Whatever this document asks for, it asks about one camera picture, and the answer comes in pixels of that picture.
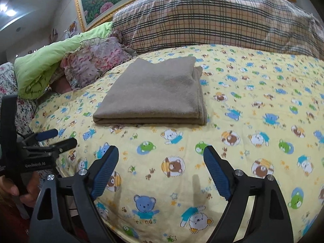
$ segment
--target silver screw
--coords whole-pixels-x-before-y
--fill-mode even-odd
[[[88,172],[87,169],[81,169],[79,171],[79,175],[86,175],[87,172]]]
[[[273,175],[267,175],[267,178],[268,178],[269,181],[273,181],[274,180]]]
[[[236,174],[237,176],[242,176],[244,173],[243,173],[242,170],[237,169],[237,170],[235,170],[235,174]]]
[[[55,176],[53,174],[47,176],[48,181],[53,181]]]

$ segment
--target bed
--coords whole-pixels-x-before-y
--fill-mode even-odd
[[[207,241],[226,206],[203,161],[207,145],[234,169],[276,177],[297,242],[324,202],[324,62],[215,44],[139,57],[157,63],[188,55],[203,67],[205,126],[96,125],[92,114],[131,60],[86,88],[49,98],[39,105],[31,128],[59,131],[42,145],[78,140],[57,161],[64,177],[89,168],[110,145],[119,149],[116,169],[95,204],[126,242]],[[244,235],[252,205],[250,198],[236,239]],[[196,224],[198,214],[203,222]]]

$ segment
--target ribbed blue pad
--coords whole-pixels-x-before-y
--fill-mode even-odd
[[[204,150],[204,162],[215,183],[219,195],[225,197],[226,201],[228,201],[232,196],[229,189],[229,181],[213,154],[206,148]]]
[[[119,158],[118,149],[115,147],[108,159],[105,161],[99,172],[94,178],[93,189],[91,193],[91,197],[95,200],[97,197],[101,196],[106,188],[106,185],[114,171]]]
[[[57,131],[57,129],[51,129],[51,130],[47,130],[44,132],[39,132],[36,136],[35,139],[38,140],[39,142],[50,139],[50,138],[54,138],[55,136],[57,136],[59,134],[59,132]]]

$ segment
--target plaid headboard cover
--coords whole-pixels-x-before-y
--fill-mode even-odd
[[[324,60],[323,27],[287,0],[136,0],[114,15],[112,29],[138,54],[223,44]]]

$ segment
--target lime green quilt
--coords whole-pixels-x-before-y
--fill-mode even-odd
[[[59,67],[64,54],[75,51],[83,40],[105,38],[111,31],[111,22],[103,23],[80,35],[59,41],[36,52],[17,58],[14,68],[18,85],[18,94],[23,99],[37,99],[47,87],[54,71]]]

